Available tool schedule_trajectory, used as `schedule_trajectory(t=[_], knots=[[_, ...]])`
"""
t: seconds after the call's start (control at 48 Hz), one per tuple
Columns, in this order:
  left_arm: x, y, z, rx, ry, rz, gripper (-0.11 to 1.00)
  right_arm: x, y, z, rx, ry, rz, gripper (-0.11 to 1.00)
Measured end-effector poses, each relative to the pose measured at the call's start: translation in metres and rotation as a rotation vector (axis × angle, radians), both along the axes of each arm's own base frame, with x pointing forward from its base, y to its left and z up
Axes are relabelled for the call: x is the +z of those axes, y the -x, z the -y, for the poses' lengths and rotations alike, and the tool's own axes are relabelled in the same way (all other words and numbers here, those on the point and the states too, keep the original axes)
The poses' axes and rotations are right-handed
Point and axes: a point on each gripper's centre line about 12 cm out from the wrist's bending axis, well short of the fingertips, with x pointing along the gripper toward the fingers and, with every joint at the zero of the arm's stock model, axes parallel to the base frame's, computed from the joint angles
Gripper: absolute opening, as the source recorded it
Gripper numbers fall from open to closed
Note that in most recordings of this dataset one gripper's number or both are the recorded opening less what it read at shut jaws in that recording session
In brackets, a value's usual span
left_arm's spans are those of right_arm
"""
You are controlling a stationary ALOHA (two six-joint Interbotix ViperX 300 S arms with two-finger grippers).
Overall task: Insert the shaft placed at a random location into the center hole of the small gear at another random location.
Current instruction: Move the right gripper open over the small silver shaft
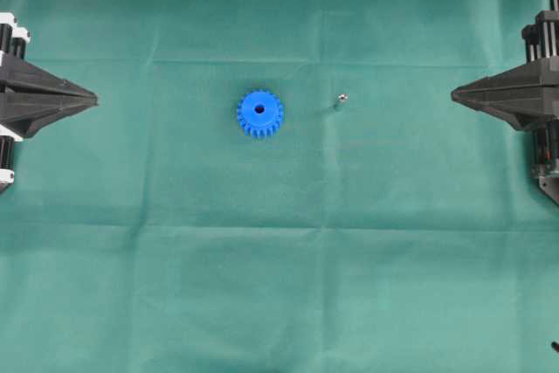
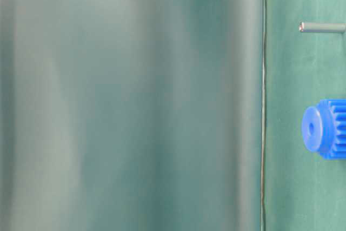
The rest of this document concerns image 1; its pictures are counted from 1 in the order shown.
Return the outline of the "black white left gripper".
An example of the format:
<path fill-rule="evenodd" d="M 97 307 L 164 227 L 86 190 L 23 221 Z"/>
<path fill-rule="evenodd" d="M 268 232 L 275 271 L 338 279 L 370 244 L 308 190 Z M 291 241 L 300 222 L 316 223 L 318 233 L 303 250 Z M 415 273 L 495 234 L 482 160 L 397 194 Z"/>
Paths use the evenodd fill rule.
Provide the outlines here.
<path fill-rule="evenodd" d="M 95 93 L 23 60 L 30 42 L 29 31 L 17 24 L 15 15 L 2 12 L 1 83 L 20 93 L 1 94 L 1 192 L 14 183 L 17 142 L 98 105 Z"/>

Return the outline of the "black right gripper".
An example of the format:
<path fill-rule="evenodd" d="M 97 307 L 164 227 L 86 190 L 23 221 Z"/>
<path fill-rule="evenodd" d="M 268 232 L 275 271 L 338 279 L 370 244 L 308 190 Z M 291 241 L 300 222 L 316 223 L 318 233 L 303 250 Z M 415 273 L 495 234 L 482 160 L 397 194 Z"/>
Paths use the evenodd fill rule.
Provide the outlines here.
<path fill-rule="evenodd" d="M 528 62 L 494 76 L 455 88 L 452 100 L 474 111 L 491 115 L 516 131 L 533 131 L 535 173 L 558 177 L 558 12 L 540 12 L 535 23 L 521 33 Z M 536 113 L 490 105 L 474 100 L 478 94 L 510 93 L 536 89 Z"/>

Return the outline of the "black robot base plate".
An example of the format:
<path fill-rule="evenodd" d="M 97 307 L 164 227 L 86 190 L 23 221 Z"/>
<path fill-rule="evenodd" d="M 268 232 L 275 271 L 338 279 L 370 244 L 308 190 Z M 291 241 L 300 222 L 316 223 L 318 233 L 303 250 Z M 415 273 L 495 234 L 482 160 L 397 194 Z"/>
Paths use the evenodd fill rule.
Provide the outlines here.
<path fill-rule="evenodd" d="M 540 190 L 558 204 L 558 120 L 533 132 L 532 177 Z"/>

